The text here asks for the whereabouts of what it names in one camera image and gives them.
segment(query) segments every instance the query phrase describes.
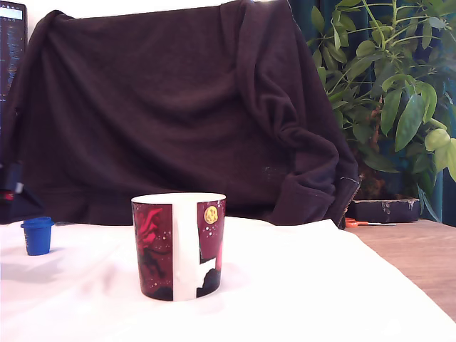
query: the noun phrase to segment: scissors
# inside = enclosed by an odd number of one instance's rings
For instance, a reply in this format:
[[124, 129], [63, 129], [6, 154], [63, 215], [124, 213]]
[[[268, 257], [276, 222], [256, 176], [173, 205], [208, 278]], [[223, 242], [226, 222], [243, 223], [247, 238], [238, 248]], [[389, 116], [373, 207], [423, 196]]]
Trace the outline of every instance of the scissors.
[[364, 222], [364, 221], [356, 221], [355, 219], [345, 218], [345, 226], [349, 228], [357, 227], [357, 226], [395, 226], [394, 223], [372, 223], [372, 222]]

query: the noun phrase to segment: wall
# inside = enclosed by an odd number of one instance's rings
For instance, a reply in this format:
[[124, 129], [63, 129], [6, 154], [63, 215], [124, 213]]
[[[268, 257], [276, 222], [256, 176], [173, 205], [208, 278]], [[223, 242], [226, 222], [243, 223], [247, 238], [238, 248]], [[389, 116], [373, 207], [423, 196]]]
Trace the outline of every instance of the wall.
[[32, 34], [36, 23], [47, 13], [59, 9], [75, 18], [93, 16], [116, 16], [171, 9], [216, 6], [230, 0], [16, 0], [25, 4], [28, 9], [28, 36]]

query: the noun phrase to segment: screen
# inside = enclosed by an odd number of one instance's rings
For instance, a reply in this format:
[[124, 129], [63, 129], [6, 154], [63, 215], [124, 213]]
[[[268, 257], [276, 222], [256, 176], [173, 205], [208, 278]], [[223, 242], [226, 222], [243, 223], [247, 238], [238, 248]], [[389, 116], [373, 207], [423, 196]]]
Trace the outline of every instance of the screen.
[[26, 49], [26, 27], [26, 7], [0, 1], [0, 119], [6, 96]]

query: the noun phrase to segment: blue cup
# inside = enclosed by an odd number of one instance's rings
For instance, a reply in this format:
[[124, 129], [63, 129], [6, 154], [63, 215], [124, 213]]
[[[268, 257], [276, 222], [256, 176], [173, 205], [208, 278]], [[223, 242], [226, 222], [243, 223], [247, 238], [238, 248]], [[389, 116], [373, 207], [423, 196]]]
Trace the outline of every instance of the blue cup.
[[51, 248], [51, 228], [54, 225], [50, 217], [27, 219], [21, 224], [26, 237], [28, 255], [43, 255]]

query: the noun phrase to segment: ceramic mug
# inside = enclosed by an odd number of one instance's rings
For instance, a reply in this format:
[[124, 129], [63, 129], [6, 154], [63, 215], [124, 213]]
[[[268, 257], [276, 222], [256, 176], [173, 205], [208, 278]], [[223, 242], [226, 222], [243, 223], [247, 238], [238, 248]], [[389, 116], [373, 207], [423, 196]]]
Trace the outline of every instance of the ceramic mug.
[[208, 193], [132, 199], [141, 291], [186, 301], [220, 285], [226, 197]]

